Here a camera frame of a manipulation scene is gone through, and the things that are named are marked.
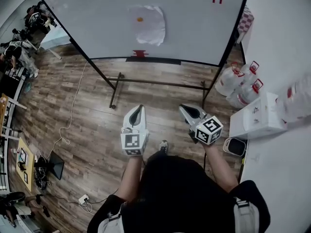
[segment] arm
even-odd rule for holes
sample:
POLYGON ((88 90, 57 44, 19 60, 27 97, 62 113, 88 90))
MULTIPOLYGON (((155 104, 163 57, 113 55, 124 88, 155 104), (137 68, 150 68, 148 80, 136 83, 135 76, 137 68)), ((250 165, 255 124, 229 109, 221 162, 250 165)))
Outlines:
POLYGON ((207 155, 207 159, 214 174, 216 183, 223 190, 229 193, 234 187, 239 185, 237 178, 230 169, 228 163, 220 155, 215 145, 202 145, 207 155))
POLYGON ((11 213, 9 210, 6 210, 6 214, 8 215, 10 221, 11 221, 12 223, 14 223, 14 218, 13 218, 13 216, 12 216, 12 213, 11 213))
POLYGON ((16 67, 16 58, 14 55, 12 55, 11 63, 12 63, 13 68, 15 68, 16 67))
POLYGON ((141 162, 142 156, 130 157, 116 196, 126 201, 132 201, 136 197, 140 182, 141 162))
POLYGON ((41 15, 42 17, 45 17, 45 18, 50 18, 49 16, 47 16, 47 15, 44 14, 44 13, 40 13, 40 15, 41 15))

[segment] sneaker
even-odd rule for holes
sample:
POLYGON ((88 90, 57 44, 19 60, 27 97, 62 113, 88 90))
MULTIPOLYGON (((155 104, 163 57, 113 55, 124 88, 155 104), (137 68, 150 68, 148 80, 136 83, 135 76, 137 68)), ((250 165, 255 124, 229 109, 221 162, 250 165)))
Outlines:
POLYGON ((168 151, 169 151, 169 144, 168 144, 167 140, 163 140, 159 144, 159 151, 162 151, 162 150, 164 150, 166 154, 168 153, 168 151))
POLYGON ((47 216, 47 217, 50 217, 50 213, 48 211, 48 208, 43 206, 43 213, 47 216))
POLYGON ((42 197, 42 196, 43 196, 42 194, 37 194, 35 196, 35 201, 37 202, 37 204, 41 204, 41 198, 40 197, 42 197))

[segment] power strip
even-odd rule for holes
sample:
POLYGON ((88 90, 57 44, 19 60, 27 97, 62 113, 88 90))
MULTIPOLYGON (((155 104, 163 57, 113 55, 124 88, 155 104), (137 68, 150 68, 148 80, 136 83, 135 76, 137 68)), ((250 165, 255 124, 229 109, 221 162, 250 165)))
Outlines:
POLYGON ((79 203, 83 205, 83 204, 86 203, 88 200, 89 200, 88 194, 84 194, 82 197, 79 198, 79 203))

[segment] metal stand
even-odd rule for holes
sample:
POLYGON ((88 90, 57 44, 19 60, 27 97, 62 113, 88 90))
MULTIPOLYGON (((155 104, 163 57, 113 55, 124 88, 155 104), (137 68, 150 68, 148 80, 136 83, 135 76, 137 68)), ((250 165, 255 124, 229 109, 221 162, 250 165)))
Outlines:
POLYGON ((109 108, 116 109, 116 106, 113 104, 113 100, 115 98, 115 94, 117 92, 118 84, 120 81, 122 82, 134 82, 134 83, 152 83, 152 84, 160 84, 160 85, 169 85, 169 86, 177 86, 177 87, 184 87, 184 88, 190 88, 190 89, 197 89, 202 90, 202 108, 204 108, 205 99, 208 96, 210 90, 214 86, 221 70, 223 67, 218 67, 217 73, 215 77, 213 78, 213 81, 209 85, 209 87, 206 87, 205 81, 201 81, 201 86, 195 86, 195 85, 187 85, 187 84, 180 84, 180 83, 168 83, 168 82, 158 82, 158 81, 151 81, 151 80, 134 80, 134 79, 126 79, 125 76, 122 73, 118 74, 118 77, 116 78, 107 78, 95 65, 95 63, 83 52, 83 50, 79 47, 79 45, 71 38, 71 43, 76 47, 76 49, 82 54, 82 56, 89 62, 89 64, 97 71, 97 73, 107 82, 108 85, 113 89, 113 93, 111 96, 109 108))

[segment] black and white marker cube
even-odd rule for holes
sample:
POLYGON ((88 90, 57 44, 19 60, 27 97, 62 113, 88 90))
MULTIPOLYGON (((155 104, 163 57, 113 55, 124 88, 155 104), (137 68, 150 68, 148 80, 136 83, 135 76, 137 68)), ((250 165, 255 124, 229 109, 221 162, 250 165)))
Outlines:
POLYGON ((148 140, 148 131, 141 133, 122 133, 121 144, 123 153, 128 156, 143 155, 148 140))
POLYGON ((217 117, 212 116, 196 126, 195 138, 209 145, 221 136, 223 127, 217 117))

